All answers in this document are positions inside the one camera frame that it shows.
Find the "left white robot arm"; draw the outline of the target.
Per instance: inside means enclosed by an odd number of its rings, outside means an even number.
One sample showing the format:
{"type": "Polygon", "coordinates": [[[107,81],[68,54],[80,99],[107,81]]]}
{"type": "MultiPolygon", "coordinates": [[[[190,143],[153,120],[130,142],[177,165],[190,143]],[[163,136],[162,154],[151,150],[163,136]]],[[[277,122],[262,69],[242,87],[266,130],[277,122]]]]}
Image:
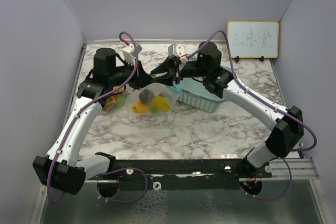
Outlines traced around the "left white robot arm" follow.
{"type": "Polygon", "coordinates": [[[115,157],[98,152],[79,161],[78,156],[88,131],[103,110],[107,100],[126,85],[139,89],[151,83],[139,60],[142,48],[126,46],[121,56],[112,48],[99,48],[93,57],[93,67],[78,85],[75,103],[60,136],[45,156],[36,156],[33,168],[47,195],[56,189],[76,195],[84,182],[97,175],[110,179],[115,175],[115,157]]]}

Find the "large orange mango toy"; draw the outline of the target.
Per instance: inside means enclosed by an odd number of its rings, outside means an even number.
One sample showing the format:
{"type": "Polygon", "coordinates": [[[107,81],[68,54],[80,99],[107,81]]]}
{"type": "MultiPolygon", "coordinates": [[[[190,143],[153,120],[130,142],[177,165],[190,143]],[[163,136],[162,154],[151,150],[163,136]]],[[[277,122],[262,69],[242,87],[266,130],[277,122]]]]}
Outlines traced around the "large orange mango toy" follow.
{"type": "Polygon", "coordinates": [[[150,106],[148,104],[142,103],[138,101],[132,105],[132,110],[137,114],[147,114],[150,110],[150,106]]]}

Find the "green leafy toy vegetable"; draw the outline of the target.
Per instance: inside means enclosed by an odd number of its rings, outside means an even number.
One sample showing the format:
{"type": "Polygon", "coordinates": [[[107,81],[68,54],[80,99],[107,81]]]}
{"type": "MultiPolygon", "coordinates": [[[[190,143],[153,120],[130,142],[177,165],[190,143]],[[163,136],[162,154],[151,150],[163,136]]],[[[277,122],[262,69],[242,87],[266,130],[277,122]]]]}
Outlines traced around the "green leafy toy vegetable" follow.
{"type": "Polygon", "coordinates": [[[150,108],[150,112],[153,113],[153,114],[160,114],[160,113],[161,113],[160,110],[157,109],[157,108],[154,107],[154,106],[152,106],[152,107],[150,108]]]}

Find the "orange zip clear bag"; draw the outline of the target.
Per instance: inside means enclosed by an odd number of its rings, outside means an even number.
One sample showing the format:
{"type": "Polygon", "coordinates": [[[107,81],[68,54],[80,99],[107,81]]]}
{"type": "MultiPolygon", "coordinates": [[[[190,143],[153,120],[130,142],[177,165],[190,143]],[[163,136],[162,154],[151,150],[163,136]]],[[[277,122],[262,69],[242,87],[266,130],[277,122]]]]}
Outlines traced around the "orange zip clear bag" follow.
{"type": "Polygon", "coordinates": [[[124,106],[127,97],[127,86],[123,86],[121,89],[107,98],[102,111],[104,113],[110,113],[111,111],[124,106]]]}

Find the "blue zip clear bag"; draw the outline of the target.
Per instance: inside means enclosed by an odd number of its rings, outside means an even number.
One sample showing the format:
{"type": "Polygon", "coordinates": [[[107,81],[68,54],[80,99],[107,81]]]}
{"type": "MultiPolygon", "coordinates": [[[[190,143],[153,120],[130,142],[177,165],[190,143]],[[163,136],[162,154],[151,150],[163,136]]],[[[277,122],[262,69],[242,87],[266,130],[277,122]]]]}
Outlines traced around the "blue zip clear bag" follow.
{"type": "Polygon", "coordinates": [[[172,86],[152,83],[140,90],[133,91],[128,98],[130,109],[141,115],[159,115],[172,111],[182,94],[179,85],[172,86]]]}

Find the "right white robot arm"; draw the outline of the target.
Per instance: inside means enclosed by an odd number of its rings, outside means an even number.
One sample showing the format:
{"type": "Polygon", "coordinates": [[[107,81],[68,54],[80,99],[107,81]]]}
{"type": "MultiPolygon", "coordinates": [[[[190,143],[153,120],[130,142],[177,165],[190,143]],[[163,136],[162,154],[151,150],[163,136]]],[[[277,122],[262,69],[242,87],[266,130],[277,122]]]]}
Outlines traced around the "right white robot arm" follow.
{"type": "Polygon", "coordinates": [[[254,177],[260,167],[277,157],[286,157],[304,135],[302,111],[271,102],[242,83],[237,83],[233,71],[221,66],[222,53],[213,42],[200,43],[196,60],[188,60],[176,52],[178,46],[169,46],[169,55],[151,74],[155,82],[171,86],[180,80],[202,77],[205,89],[221,99],[230,101],[254,117],[271,131],[267,140],[253,148],[242,160],[241,171],[254,177]]]}

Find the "teal plastic basket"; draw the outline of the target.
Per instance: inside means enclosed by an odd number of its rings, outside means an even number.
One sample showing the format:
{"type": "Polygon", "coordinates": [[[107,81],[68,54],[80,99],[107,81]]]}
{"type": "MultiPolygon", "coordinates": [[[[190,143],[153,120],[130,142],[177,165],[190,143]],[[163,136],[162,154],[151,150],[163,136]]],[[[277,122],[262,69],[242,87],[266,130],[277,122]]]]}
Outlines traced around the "teal plastic basket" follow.
{"type": "Polygon", "coordinates": [[[215,112],[217,107],[225,102],[225,98],[220,94],[224,88],[221,81],[231,81],[231,79],[231,70],[221,66],[221,64],[208,77],[182,78],[181,76],[181,81],[178,85],[182,89],[182,94],[177,101],[205,112],[215,112]]]}

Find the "yellow toy fruit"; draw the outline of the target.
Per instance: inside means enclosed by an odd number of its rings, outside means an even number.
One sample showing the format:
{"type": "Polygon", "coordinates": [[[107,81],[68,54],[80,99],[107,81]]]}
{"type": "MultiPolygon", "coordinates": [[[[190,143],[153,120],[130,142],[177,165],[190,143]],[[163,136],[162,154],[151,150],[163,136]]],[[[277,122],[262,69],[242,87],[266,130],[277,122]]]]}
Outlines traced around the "yellow toy fruit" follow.
{"type": "Polygon", "coordinates": [[[152,100],[152,106],[159,109],[161,112],[167,112],[172,109],[171,104],[169,101],[160,95],[155,95],[152,100]]]}

